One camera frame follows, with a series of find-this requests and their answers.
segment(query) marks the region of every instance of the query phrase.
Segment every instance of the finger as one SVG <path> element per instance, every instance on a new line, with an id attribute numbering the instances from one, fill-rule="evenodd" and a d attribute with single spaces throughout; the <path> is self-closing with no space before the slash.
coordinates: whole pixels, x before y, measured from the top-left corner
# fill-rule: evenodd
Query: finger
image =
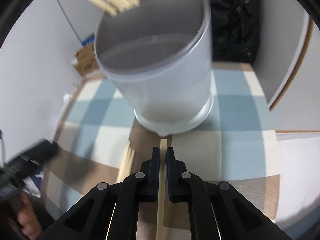
<path id="1" fill-rule="evenodd" d="M 28 236 L 28 238 L 29 238 L 30 240 L 35 240 L 40 234 L 41 234 L 41 233 L 34 233 L 34 234 Z"/>
<path id="2" fill-rule="evenodd" d="M 29 198 L 28 198 L 28 196 L 27 196 L 27 194 L 25 192 L 20 192 L 20 198 L 21 198 L 22 203 L 25 206 L 32 207 L 31 202 L 30 202 L 30 200 L 29 200 Z"/>
<path id="3" fill-rule="evenodd" d="M 32 228 L 31 225 L 27 225 L 27 226 L 23 227 L 23 228 L 21 229 L 21 232 L 22 232 L 24 235 L 26 235 L 27 237 L 32 236 L 32 235 L 35 234 L 35 230 Z"/>
<path id="4" fill-rule="evenodd" d="M 17 215 L 17 221 L 22 225 L 26 226 L 28 223 L 31 222 L 33 216 L 30 215 L 30 211 L 28 209 L 21 209 Z"/>

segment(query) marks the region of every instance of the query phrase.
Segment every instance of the table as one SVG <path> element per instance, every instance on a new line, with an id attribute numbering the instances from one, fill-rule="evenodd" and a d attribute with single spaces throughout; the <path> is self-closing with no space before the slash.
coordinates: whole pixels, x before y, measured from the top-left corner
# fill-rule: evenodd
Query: table
<path id="1" fill-rule="evenodd" d="M 266 216 L 276 217 L 280 150 L 271 114 L 249 64 L 215 63 L 212 110 L 192 131 L 165 137 L 176 159 L 203 180 L 226 180 Z M 116 182 L 128 139 L 136 150 L 132 173 L 151 158 L 160 137 L 143 128 L 132 106 L 102 75 L 83 82 L 73 95 L 56 132 L 62 150 L 44 168 L 42 198 L 60 217 L 101 181 Z M 166 196 L 166 239 L 190 239 L 186 203 Z M 156 203 L 141 203 L 137 239 L 155 239 Z"/>

